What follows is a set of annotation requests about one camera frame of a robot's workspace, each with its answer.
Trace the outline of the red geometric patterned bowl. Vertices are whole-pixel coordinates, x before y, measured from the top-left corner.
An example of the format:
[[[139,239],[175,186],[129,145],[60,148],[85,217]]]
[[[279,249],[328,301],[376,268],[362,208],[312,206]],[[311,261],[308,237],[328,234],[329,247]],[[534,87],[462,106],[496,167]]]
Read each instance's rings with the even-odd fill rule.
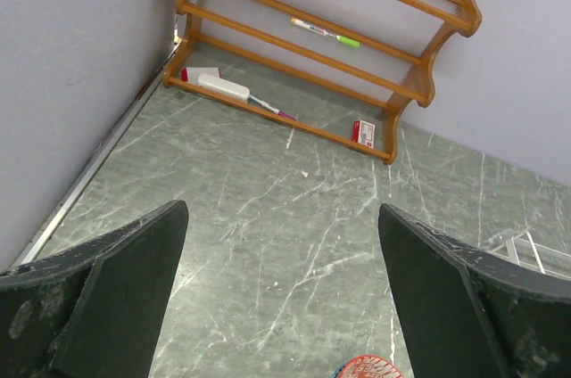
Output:
[[[361,355],[339,366],[332,378],[403,378],[390,361],[376,355]]]

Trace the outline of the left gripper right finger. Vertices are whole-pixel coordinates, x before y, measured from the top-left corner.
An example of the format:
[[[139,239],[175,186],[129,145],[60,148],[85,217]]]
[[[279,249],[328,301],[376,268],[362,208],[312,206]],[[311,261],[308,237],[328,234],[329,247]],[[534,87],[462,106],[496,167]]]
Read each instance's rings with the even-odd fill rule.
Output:
[[[378,233],[417,377],[568,377],[570,282],[384,203]]]

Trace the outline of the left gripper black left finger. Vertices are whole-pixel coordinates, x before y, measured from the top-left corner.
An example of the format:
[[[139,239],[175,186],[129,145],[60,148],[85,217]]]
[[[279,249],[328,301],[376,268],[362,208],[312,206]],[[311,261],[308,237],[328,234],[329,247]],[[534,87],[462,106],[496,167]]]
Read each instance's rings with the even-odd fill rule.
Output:
[[[170,201],[1,274],[3,377],[146,377],[186,239]]]

